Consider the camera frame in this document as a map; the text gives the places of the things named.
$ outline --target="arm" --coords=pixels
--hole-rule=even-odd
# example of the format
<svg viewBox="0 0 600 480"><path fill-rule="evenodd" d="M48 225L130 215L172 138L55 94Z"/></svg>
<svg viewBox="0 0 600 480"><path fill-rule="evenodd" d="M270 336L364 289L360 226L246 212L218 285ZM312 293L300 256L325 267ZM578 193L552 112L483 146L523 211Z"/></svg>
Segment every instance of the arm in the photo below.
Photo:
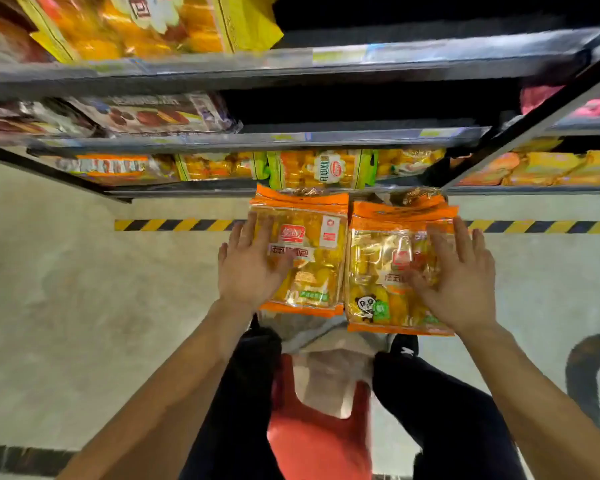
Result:
<svg viewBox="0 0 600 480"><path fill-rule="evenodd" d="M256 215L232 229L218 252L220 298L202 323L76 455L59 480L176 479L226 364L253 313L293 263L267 261L271 220L253 238Z"/></svg>
<svg viewBox="0 0 600 480"><path fill-rule="evenodd" d="M474 230L471 240L460 218L454 227L455 251L430 230L441 264L437 288L413 272L408 281L464 342L535 478L600 480L600 430L498 325L495 262L484 236Z"/></svg>

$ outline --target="brand logo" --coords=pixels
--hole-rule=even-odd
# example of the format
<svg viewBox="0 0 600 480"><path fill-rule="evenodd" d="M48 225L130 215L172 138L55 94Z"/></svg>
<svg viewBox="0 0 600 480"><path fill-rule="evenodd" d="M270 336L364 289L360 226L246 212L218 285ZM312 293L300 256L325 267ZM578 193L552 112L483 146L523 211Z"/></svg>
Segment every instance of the brand logo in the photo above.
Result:
<svg viewBox="0 0 600 480"><path fill-rule="evenodd" d="M333 162L331 164L331 174L334 177L339 177L342 175L342 165L339 162Z"/></svg>
<svg viewBox="0 0 600 480"><path fill-rule="evenodd" d="M280 230L280 238L283 242L302 242L304 238L304 226L284 224Z"/></svg>
<svg viewBox="0 0 600 480"><path fill-rule="evenodd" d="M411 254L408 251L395 250L392 256L393 266L398 269L405 269L411 262Z"/></svg>

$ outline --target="left hand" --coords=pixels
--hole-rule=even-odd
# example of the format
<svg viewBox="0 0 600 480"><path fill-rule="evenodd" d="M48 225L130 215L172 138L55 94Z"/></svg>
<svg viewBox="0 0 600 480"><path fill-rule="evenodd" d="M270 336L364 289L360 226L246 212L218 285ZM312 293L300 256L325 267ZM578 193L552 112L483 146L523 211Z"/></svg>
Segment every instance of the left hand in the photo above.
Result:
<svg viewBox="0 0 600 480"><path fill-rule="evenodd" d="M255 312L271 298L282 284L294 263L294 254L287 251L272 267L267 259L273 218L264 220L254 239L256 212L250 212L247 222L236 224L229 243L218 250L218 291L220 299L231 305L247 306Z"/></svg>

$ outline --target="yellow and black hazard tape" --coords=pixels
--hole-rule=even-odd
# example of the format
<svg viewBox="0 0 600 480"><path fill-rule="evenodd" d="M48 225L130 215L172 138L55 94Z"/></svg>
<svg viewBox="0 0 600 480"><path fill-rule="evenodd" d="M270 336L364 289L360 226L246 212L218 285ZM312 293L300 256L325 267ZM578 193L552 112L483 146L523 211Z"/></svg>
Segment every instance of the yellow and black hazard tape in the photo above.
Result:
<svg viewBox="0 0 600 480"><path fill-rule="evenodd" d="M243 219L117 219L119 231L224 231ZM469 229L504 234L600 234L600 221L465 221Z"/></svg>

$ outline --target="green label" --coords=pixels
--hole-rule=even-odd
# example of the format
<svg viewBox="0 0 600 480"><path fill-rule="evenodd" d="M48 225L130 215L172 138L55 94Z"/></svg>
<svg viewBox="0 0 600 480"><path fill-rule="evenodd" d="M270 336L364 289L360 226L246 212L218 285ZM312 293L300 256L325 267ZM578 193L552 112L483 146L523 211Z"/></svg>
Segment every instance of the green label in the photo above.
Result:
<svg viewBox="0 0 600 480"><path fill-rule="evenodd" d="M300 297L314 299L316 301L328 301L329 293L322 293L320 291L300 291Z"/></svg>
<svg viewBox="0 0 600 480"><path fill-rule="evenodd" d="M389 304L385 301L374 303L374 322L389 320Z"/></svg>

